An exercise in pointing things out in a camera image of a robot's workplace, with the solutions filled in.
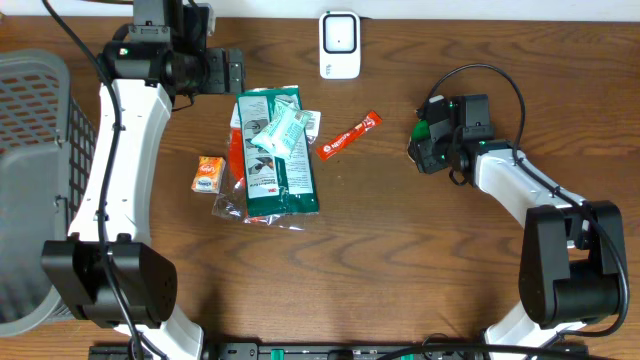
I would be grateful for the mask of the green grip gloves package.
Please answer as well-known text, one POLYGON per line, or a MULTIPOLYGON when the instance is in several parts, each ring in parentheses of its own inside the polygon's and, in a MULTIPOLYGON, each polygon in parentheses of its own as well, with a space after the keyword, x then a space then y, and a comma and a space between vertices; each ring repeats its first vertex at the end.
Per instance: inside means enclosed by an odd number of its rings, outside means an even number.
POLYGON ((296 85, 254 89, 236 97, 247 213, 251 217, 319 211, 307 139, 298 141, 289 160, 277 158, 251 143, 272 122, 278 99, 298 109, 302 107, 296 85))

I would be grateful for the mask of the red dustpan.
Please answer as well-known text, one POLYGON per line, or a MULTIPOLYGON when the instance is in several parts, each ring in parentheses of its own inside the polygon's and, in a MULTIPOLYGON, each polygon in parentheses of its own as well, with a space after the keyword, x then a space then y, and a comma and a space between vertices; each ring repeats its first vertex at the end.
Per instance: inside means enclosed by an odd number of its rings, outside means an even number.
POLYGON ((276 214, 266 217, 250 217, 248 215, 242 132, 237 105, 234 105, 233 108, 230 127, 231 131, 227 141, 227 164, 221 180, 220 191, 212 208, 212 214, 243 224, 259 224, 303 231, 310 223, 311 214, 276 214))

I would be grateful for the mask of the orange tissue pack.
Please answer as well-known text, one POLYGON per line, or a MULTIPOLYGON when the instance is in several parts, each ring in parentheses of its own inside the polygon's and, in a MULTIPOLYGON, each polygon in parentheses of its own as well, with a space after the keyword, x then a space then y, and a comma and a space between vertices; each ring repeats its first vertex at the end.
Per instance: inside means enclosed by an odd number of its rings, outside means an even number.
POLYGON ((196 193, 218 194, 225 166, 223 157, 200 156, 191 189, 196 193))

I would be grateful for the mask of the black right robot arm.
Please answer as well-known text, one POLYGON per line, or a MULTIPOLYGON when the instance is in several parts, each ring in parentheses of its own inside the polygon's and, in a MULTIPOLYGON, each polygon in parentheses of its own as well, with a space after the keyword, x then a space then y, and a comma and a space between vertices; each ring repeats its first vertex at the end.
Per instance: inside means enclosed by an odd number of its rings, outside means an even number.
POLYGON ((498 201, 523 227, 519 301, 483 333, 487 346, 545 348, 585 326, 629 310, 622 216, 610 201, 590 202, 531 164, 520 147, 498 140, 486 95, 429 96, 417 111, 408 154, 421 173, 446 170, 498 201))

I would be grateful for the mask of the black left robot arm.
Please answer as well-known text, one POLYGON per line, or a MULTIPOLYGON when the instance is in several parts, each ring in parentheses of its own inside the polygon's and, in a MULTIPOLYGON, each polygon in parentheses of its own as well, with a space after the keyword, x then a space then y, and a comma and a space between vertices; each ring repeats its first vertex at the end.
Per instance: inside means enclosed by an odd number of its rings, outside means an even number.
POLYGON ((209 47, 214 29, 207 3, 137 1, 132 22, 89 55, 101 82, 95 153, 67 236, 45 243, 41 265, 75 318, 128 336, 131 359, 214 355, 203 328, 178 306, 176 267, 152 248, 149 220, 176 98, 244 89, 243 54, 209 47))

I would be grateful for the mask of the mint green wipes pack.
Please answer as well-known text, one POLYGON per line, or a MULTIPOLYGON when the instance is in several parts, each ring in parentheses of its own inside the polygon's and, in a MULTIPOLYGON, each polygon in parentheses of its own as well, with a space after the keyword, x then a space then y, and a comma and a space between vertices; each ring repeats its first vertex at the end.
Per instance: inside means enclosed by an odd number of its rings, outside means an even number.
POLYGON ((251 144, 275 157, 289 160, 297 143, 305 137, 306 126, 312 117, 310 111, 298 109, 295 103, 276 98, 271 122, 251 140, 251 144))

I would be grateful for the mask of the red snack stick packet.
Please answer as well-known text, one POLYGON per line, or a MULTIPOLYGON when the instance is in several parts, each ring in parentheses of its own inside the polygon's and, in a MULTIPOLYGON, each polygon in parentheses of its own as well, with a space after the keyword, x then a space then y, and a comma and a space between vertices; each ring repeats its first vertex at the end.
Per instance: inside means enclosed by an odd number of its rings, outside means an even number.
POLYGON ((328 143, 318 147, 316 149, 316 154, 322 161, 326 161, 332 156, 336 155, 356 139, 361 137, 367 131, 375 128, 380 125, 382 122, 381 117, 375 112, 370 111, 362 121, 360 121, 356 126, 351 128, 349 131, 344 132, 338 135, 336 138, 332 139, 328 143))

